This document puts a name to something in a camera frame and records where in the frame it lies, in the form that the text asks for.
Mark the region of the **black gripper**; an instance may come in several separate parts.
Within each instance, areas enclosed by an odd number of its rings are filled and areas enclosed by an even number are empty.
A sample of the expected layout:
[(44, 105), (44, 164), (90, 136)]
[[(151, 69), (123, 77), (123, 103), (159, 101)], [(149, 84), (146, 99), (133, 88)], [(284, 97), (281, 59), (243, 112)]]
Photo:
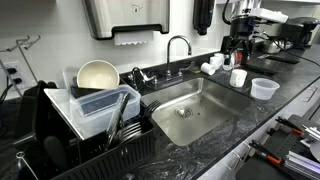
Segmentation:
[(250, 38), (253, 34), (255, 23), (252, 18), (236, 18), (231, 21), (230, 35), (232, 38), (232, 48), (230, 51), (230, 65), (234, 66), (236, 64), (236, 54), (240, 46), (243, 47), (243, 56), (241, 64), (245, 65), (247, 63), (250, 52), (253, 48), (254, 40)]

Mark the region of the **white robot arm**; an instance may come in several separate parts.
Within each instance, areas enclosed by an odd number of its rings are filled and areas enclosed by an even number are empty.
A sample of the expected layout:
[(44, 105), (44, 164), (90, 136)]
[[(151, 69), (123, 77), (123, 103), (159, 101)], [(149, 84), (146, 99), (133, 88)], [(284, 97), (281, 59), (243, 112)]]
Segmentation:
[(231, 54), (239, 47), (243, 49), (241, 65), (245, 65), (253, 54), (255, 39), (252, 37), (257, 17), (250, 14), (254, 8), (254, 0), (238, 0), (231, 9), (231, 19), (226, 18), (227, 0), (223, 11), (222, 20), (230, 26), (230, 34), (223, 37), (221, 52), (226, 56), (225, 65), (231, 63)]

